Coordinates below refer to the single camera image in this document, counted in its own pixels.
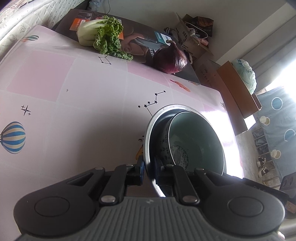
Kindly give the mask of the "brown cardboard box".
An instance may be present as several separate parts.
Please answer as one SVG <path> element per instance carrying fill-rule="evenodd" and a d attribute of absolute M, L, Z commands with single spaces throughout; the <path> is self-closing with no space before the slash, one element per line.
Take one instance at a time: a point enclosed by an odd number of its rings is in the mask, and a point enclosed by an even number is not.
<path fill-rule="evenodd" d="M 224 81 L 234 98 L 240 112 L 244 118 L 261 110 L 262 105 L 255 93 L 250 94 L 241 77 L 231 64 L 227 61 L 217 69 L 218 75 Z"/>

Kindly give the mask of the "green lettuce cabbage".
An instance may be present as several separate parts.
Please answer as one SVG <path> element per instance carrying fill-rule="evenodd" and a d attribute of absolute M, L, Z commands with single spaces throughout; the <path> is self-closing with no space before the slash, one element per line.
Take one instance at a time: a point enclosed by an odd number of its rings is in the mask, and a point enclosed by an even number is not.
<path fill-rule="evenodd" d="M 81 46 L 93 47 L 102 55 L 132 60 L 133 56 L 121 49 L 119 35 L 123 31 L 121 22 L 109 16 L 81 23 L 76 34 Z"/>

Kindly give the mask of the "teal ceramic bowl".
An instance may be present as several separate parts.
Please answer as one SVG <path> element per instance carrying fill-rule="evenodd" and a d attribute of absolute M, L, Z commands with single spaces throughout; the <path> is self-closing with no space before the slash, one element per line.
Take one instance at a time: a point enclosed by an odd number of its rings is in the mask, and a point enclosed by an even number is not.
<path fill-rule="evenodd" d="M 159 134 L 163 164 L 181 166 L 193 173 L 201 168 L 222 175 L 225 155 L 220 140 L 210 123 L 201 115 L 182 111 L 169 117 Z"/>

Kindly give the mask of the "dark Philips appliance box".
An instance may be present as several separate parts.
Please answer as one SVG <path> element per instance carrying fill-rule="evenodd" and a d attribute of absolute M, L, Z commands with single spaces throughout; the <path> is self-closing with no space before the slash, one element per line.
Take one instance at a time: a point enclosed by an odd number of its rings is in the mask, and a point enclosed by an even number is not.
<path fill-rule="evenodd" d="M 76 30 L 83 22 L 101 19 L 105 14 L 82 9 L 71 9 L 53 28 L 55 32 L 64 35 L 74 41 L 78 41 Z M 158 49 L 168 46 L 167 40 L 178 41 L 163 31 L 157 31 L 152 27 L 128 20 L 122 17 L 117 19 L 123 25 L 120 40 L 123 41 L 124 51 L 133 55 L 134 61 L 152 66 L 154 53 Z"/>

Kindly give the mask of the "green plastic bag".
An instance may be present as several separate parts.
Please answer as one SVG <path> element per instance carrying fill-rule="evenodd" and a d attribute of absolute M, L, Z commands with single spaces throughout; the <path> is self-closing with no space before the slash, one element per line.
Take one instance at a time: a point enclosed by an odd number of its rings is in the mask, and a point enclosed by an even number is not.
<path fill-rule="evenodd" d="M 231 62 L 231 64 L 242 79 L 249 93 L 251 95 L 254 94 L 257 86 L 257 81 L 255 72 L 253 71 L 249 63 L 243 59 L 235 59 Z"/>

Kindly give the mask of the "blue patterned curtain cloth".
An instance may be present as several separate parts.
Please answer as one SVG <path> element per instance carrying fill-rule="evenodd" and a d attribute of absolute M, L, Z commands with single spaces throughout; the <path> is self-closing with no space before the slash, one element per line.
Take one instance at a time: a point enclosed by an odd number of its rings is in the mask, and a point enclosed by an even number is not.
<path fill-rule="evenodd" d="M 280 180 L 295 172 L 295 99 L 284 88 L 275 88 L 258 97 L 259 118 L 271 160 Z"/>

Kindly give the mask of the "pink patterned tablecloth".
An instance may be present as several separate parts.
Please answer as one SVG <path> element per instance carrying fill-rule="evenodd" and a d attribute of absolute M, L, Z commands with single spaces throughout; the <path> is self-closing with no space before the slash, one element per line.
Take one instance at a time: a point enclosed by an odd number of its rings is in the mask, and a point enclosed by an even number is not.
<path fill-rule="evenodd" d="M 19 153 L 1 149 L 1 240 L 20 235 L 13 209 L 26 194 L 94 167 L 133 163 L 151 116 L 169 104 L 203 114 L 227 174 L 244 176 L 218 91 L 33 27 L 1 62 L 1 128 L 18 121 L 26 133 Z"/>

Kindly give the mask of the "red onion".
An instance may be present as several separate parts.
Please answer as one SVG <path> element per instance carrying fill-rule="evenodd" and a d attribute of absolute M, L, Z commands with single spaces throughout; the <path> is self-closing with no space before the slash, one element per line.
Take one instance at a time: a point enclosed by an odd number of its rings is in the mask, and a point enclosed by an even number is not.
<path fill-rule="evenodd" d="M 152 66 L 167 74 L 181 72 L 187 66 L 187 56 L 177 47 L 173 40 L 166 40 L 166 42 L 169 45 L 158 49 L 154 54 Z"/>

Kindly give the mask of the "black and white shoes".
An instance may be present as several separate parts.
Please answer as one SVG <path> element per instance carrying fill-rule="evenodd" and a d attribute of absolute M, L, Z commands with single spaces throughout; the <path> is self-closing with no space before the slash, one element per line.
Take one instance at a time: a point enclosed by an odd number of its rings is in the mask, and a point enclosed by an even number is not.
<path fill-rule="evenodd" d="M 258 167 L 258 177 L 262 178 L 263 176 L 265 176 L 268 172 L 269 169 L 267 169 L 264 165 L 266 163 L 266 158 L 264 157 L 259 157 L 256 161 L 257 163 L 257 167 Z"/>

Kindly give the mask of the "open cardboard box with clutter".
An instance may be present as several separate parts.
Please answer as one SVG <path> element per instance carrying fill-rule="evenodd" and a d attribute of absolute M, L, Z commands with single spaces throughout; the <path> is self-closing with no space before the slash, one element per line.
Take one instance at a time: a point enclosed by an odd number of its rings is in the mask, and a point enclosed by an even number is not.
<path fill-rule="evenodd" d="M 166 27 L 164 32 L 174 37 L 182 49 L 190 55 L 192 62 L 208 53 L 213 56 L 209 49 L 209 38 L 213 35 L 214 20 L 211 18 L 186 14 L 183 18 L 177 15 L 179 22 L 174 28 Z"/>

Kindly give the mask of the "white quilted mattress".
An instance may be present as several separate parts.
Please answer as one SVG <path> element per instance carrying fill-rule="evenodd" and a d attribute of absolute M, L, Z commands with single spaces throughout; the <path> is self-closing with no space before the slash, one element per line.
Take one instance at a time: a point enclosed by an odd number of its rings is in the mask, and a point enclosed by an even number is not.
<path fill-rule="evenodd" d="M 23 39 L 29 30 L 41 25 L 52 28 L 71 9 L 80 4 L 86 5 L 83 0 L 44 0 L 44 1 L 10 1 L 1 10 L 1 58 L 20 39 Z"/>

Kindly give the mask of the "small steel bowl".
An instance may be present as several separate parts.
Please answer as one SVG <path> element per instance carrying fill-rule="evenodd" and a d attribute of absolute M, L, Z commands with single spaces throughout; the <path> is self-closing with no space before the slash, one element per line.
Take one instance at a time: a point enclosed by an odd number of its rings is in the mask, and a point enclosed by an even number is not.
<path fill-rule="evenodd" d="M 168 121 L 169 117 L 172 117 L 174 114 L 180 113 L 182 111 L 190 111 L 203 116 L 201 113 L 199 113 L 195 109 L 190 108 L 186 105 L 171 104 L 159 109 L 152 116 L 147 126 L 147 130 L 144 136 L 143 154 L 144 154 L 144 161 L 146 165 L 147 174 L 152 182 L 153 187 L 154 187 L 154 158 L 159 157 L 161 159 L 161 156 L 158 153 L 159 134 L 163 129 L 165 123 Z"/>

